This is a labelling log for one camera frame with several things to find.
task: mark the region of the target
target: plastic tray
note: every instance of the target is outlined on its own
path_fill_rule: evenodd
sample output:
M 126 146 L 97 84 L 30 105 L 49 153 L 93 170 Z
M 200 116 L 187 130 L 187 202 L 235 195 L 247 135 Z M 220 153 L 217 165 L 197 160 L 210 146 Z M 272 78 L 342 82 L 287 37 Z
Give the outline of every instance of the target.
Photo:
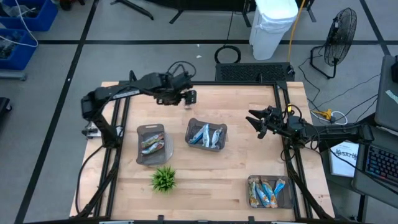
M 216 145 L 218 146 L 218 149 L 215 148 L 210 148 L 210 147 L 205 147 L 202 146 L 203 141 L 202 139 L 199 140 L 196 144 L 190 144 L 189 140 L 192 139 L 194 137 L 194 135 L 196 135 L 196 133 L 205 125 L 205 124 L 209 124 L 209 136 L 210 139 L 213 137 L 213 133 L 219 129 L 219 128 L 223 128 L 223 131 L 220 134 L 220 138 L 218 140 L 218 142 L 216 143 Z M 226 132 L 227 132 L 227 126 L 226 124 L 211 124 L 211 123 L 206 123 L 206 122 L 202 122 L 202 121 L 198 121 L 195 118 L 191 118 L 191 120 L 189 120 L 188 123 L 188 128 L 187 128 L 187 133 L 185 134 L 185 142 L 190 146 L 190 147 L 195 147 L 198 149 L 203 149 L 203 150 L 209 150 L 209 151 L 213 151 L 213 152 L 220 152 L 224 146 L 225 146 L 225 141 L 226 141 Z
M 0 35 L 3 36 L 12 35 L 14 32 L 21 35 L 21 39 L 19 40 L 20 43 L 35 45 L 35 41 L 30 38 L 27 31 L 19 29 L 0 29 Z M 0 59 L 0 69 L 25 69 L 35 50 L 36 47 L 16 45 L 8 58 Z
M 277 208 L 271 208 L 271 209 L 278 209 L 278 208 L 293 208 L 293 203 L 292 203 L 292 193 L 290 189 L 290 179 L 287 176 L 268 176 L 268 175 L 250 175 L 248 177 L 248 181 L 246 183 L 246 195 L 248 198 L 248 204 L 250 206 L 250 201 L 249 201 L 249 179 L 258 177 L 259 179 L 267 179 L 268 183 L 271 185 L 272 189 L 275 190 L 276 182 L 279 179 L 282 179 L 285 181 L 285 187 L 282 189 L 281 192 L 279 192 L 278 197 L 276 198 L 276 201 L 278 203 Z M 257 208 L 266 208 L 262 205 L 262 203 L 259 201 L 259 205 Z
M 158 151 L 149 154 L 143 155 L 141 152 L 143 148 L 141 148 L 141 142 L 146 139 L 152 137 L 153 135 L 164 133 L 163 124 L 149 124 L 144 126 L 139 126 L 137 128 L 138 134 L 138 156 L 137 163 L 145 166 L 159 166 L 165 164 L 173 154 L 173 142 L 171 137 L 164 133 L 165 138 L 165 146 Z
M 15 0 L 3 0 L 7 6 L 16 6 Z M 24 18 L 30 31 L 48 31 L 58 13 L 56 5 L 51 0 L 18 0 L 19 5 L 39 6 L 40 11 L 35 18 Z M 0 17 L 0 23 L 11 29 L 25 29 L 20 18 Z

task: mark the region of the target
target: fan stand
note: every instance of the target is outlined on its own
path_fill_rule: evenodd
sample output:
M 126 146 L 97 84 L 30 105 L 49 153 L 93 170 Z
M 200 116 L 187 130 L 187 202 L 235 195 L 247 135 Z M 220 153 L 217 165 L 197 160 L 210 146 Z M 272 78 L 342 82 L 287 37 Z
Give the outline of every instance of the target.
M 313 68 L 315 68 L 318 72 L 320 72 L 322 75 L 324 75 L 325 77 L 327 77 L 327 79 L 334 78 L 334 77 L 336 76 L 336 68 L 337 68 L 337 63 L 338 63 L 338 59 L 337 59 L 337 58 L 335 58 L 335 59 L 333 60 L 333 63 L 334 63 L 334 67 L 333 67 L 333 76 L 327 75 L 325 72 L 323 72 L 322 70 L 320 70 L 319 68 L 317 68 L 317 67 L 313 64 L 313 51 L 314 51 L 315 49 L 319 49 L 319 48 L 321 48 L 321 47 L 323 47 L 323 45 L 322 45 L 322 46 L 318 46 L 318 47 L 314 47 L 313 49 L 311 49 L 310 65 L 311 65 Z

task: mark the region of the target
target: gray floor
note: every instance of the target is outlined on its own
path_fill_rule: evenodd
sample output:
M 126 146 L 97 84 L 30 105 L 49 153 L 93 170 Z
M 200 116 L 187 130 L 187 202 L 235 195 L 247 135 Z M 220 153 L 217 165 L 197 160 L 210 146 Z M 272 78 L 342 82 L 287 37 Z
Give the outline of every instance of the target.
M 225 39 L 231 14 L 229 12 L 184 12 L 170 25 L 168 21 L 176 13 L 174 9 L 132 0 L 149 10 L 154 21 L 134 12 L 122 4 L 111 6 L 100 0 L 91 24 L 87 40 L 195 40 Z M 366 0 L 377 26 L 385 40 L 398 40 L 396 0 Z M 313 23 L 303 12 L 295 33 L 295 40 L 325 40 L 334 15 L 346 7 L 358 15 L 355 40 L 377 40 L 359 0 L 316 0 Z M 85 6 L 75 4 L 72 11 L 59 11 L 48 32 L 35 32 L 40 40 L 79 40 L 91 9 L 91 1 Z M 247 28 L 242 16 L 235 14 L 230 39 L 247 40 Z M 288 40 L 290 31 L 284 38 Z M 236 45 L 242 51 L 242 63 L 256 62 L 249 45 Z M 75 191 L 76 177 L 81 165 L 86 140 L 80 134 L 86 122 L 80 114 L 80 98 L 101 85 L 103 81 L 125 80 L 134 70 L 138 77 L 153 71 L 165 71 L 176 60 L 187 60 L 198 69 L 196 80 L 214 80 L 214 52 L 216 44 L 180 45 L 84 45 L 72 80 L 65 80 L 75 54 L 76 45 L 42 44 L 38 47 L 26 68 L 26 82 L 0 80 L 0 96 L 12 100 L 14 110 L 2 124 L 0 132 L 0 223 L 12 223 L 21 204 L 32 169 L 49 128 L 54 109 L 64 82 L 71 82 L 63 110 L 55 130 L 49 153 L 40 175 L 25 222 L 67 218 Z M 296 80 L 304 81 L 298 66 L 309 57 L 312 45 L 294 45 L 291 64 L 295 67 Z M 389 45 L 392 55 L 398 54 L 398 45 Z M 268 62 L 284 62 L 288 45 L 280 45 Z M 363 82 L 381 69 L 384 56 L 380 45 L 353 45 L 345 60 L 338 67 L 337 77 L 326 80 L 308 63 L 302 66 L 307 78 L 322 89 L 316 104 L 320 104 L 359 82 Z M 234 60 L 234 53 L 222 52 L 223 62 Z M 332 72 L 321 58 L 317 65 Z M 307 82 L 305 90 L 310 99 L 316 91 Z M 354 105 L 377 93 L 378 78 L 327 103 L 321 109 L 331 108 L 346 113 Z M 368 102 L 348 115 L 353 122 L 371 104 Z M 374 106 L 366 113 L 372 113 Z M 336 211 L 345 216 L 358 212 L 359 195 L 329 185 Z M 398 210 L 371 199 L 367 222 L 393 223 L 398 220 Z

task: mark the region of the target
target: white container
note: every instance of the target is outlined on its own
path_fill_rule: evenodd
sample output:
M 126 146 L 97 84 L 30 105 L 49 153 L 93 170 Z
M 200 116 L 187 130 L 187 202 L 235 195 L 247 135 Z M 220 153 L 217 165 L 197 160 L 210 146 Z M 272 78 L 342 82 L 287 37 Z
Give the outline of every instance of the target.
M 256 60 L 267 60 L 296 20 L 299 10 L 295 0 L 256 0 L 256 4 L 249 43 Z

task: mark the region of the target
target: wrapped snack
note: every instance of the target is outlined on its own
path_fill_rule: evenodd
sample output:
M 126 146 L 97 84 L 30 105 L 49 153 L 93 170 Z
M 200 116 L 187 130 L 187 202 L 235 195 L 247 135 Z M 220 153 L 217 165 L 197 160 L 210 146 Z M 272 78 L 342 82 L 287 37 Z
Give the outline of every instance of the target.
M 216 144 L 217 144 L 217 142 L 218 142 L 218 140 L 220 138 L 220 134 L 221 134 L 222 130 L 223 130 L 223 128 L 219 128 L 219 129 L 217 129 L 214 132 L 213 137 L 211 139 L 211 147 L 212 148 L 216 148 L 217 147 Z
M 155 144 L 151 145 L 149 148 L 142 150 L 142 154 L 148 155 L 153 152 L 158 151 L 159 149 L 162 149 L 164 147 L 164 140 L 160 140 L 159 142 L 156 142 Z
M 209 147 L 210 146 L 210 135 L 209 135 L 209 124 L 204 125 L 203 130 L 203 144 L 202 146 Z
M 277 204 L 276 197 L 275 197 L 274 191 L 272 190 L 271 185 L 269 185 L 269 183 L 266 179 L 262 179 L 261 184 L 262 184 L 262 188 L 264 189 L 265 193 L 270 198 L 269 204 L 270 204 L 271 208 L 277 208 L 278 204 Z
M 254 183 L 254 179 L 249 179 L 249 201 L 250 206 L 253 208 L 257 208 L 259 205 L 259 201 L 256 198 L 256 184 Z
M 279 179 L 279 180 L 276 182 L 276 187 L 275 187 L 275 190 L 274 190 L 274 194 L 275 194 L 275 197 L 276 197 L 276 198 L 278 197 L 278 193 L 279 193 L 284 187 L 285 187 L 285 181 L 282 180 L 282 179 Z
M 201 129 L 194 135 L 194 137 L 189 140 L 189 144 L 196 144 L 203 137 L 203 132 L 205 131 L 205 126 L 201 127 Z
M 260 201 L 261 201 L 262 205 L 266 208 L 269 208 L 270 207 L 269 199 L 268 199 L 267 195 L 262 191 L 262 187 L 260 185 L 259 179 L 258 178 L 254 179 L 254 183 L 256 186 L 256 192 L 260 196 Z
M 150 137 L 149 139 L 146 139 L 145 141 L 141 142 L 141 147 L 145 149 L 163 139 L 164 139 L 164 133 L 156 134 Z

